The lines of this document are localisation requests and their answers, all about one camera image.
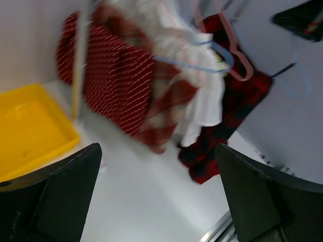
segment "gray wall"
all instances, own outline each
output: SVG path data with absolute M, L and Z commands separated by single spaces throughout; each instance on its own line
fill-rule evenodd
M 235 0 L 233 12 L 241 0 Z M 293 0 L 298 5 L 304 0 Z M 204 17 L 214 14 L 212 0 Z M 189 15 L 189 9 L 183 6 Z M 270 17 L 286 9 L 284 0 L 251 0 L 236 28 L 251 42 L 245 52 L 262 71 L 257 59 L 262 57 L 272 70 L 278 71 L 290 63 L 292 48 L 287 31 L 269 22 Z M 300 40 L 301 63 L 312 77 L 313 92 L 305 99 L 294 99 L 278 84 L 274 84 L 267 99 L 246 119 L 240 133 L 255 147 L 277 164 L 287 164 L 299 177 L 323 184 L 323 42 L 310 43 Z M 293 69 L 281 76 L 298 94 L 305 92 L 298 72 Z

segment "black object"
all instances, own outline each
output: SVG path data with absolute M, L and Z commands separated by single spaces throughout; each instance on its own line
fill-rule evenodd
M 80 241 L 101 157 L 100 145 L 92 144 L 0 183 L 0 241 Z
M 323 38 L 323 22 L 320 21 L 316 30 L 311 33 L 307 33 L 306 29 L 322 11 L 323 1 L 311 0 L 275 14 L 272 22 L 304 39 L 319 42 Z
M 239 242 L 323 241 L 323 185 L 226 145 L 217 146 L 217 161 Z
M 276 74 L 272 75 L 271 78 L 275 78 L 277 76 L 279 76 L 280 74 L 288 71 L 289 69 L 291 69 L 292 67 L 294 67 L 296 65 L 296 63 L 291 63 L 290 65 L 286 66 L 285 68 L 283 68 L 281 71 L 277 72 Z

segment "white pole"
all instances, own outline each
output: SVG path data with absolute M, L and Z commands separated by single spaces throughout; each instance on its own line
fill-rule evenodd
M 76 50 L 73 67 L 73 101 L 72 118 L 80 118 L 82 91 L 84 83 L 84 68 L 88 44 L 88 28 L 91 24 L 92 0 L 84 0 L 81 11 L 78 15 Z

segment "pink hanger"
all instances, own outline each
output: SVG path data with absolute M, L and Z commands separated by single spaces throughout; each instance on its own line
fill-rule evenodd
M 223 3 L 221 2 L 221 0 L 213 0 L 213 2 L 215 4 L 215 6 L 217 7 L 217 9 L 221 9 L 221 11 L 219 12 L 219 17 L 220 17 L 220 20 L 221 20 L 221 22 L 222 22 L 222 24 L 224 26 L 224 29 L 225 29 L 228 37 L 229 37 L 229 41 L 230 41 L 230 52 L 232 54 L 235 54 L 239 58 L 239 60 L 241 61 L 241 63 L 243 64 L 244 68 L 247 71 L 247 74 L 246 74 L 246 76 L 244 78 L 241 77 L 233 69 L 230 70 L 229 73 L 235 79 L 237 79 L 238 81 L 241 81 L 241 82 L 248 81 L 253 76 L 253 73 L 254 73 L 253 67 L 250 64 L 250 62 L 248 61 L 247 57 L 242 52 L 238 51 L 238 49 L 237 49 L 237 47 L 238 47 L 238 40 L 237 40 L 237 37 L 234 34 L 234 30 L 233 30 L 230 22 L 228 21 L 226 15 L 225 15 L 225 12 L 222 11 L 222 9 L 223 9 Z M 205 30 L 205 26 L 203 24 L 203 20 L 202 20 L 202 17 L 201 17 L 201 12 L 200 12 L 199 7 L 196 10 L 196 14 L 194 15 L 194 19 L 195 19 L 195 23 L 199 27 L 199 29 L 202 32 L 205 33 L 206 30 Z

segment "yellow plastic container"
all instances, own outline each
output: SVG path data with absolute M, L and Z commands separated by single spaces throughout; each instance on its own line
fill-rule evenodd
M 0 94 L 0 182 L 46 165 L 78 142 L 71 122 L 41 85 Z

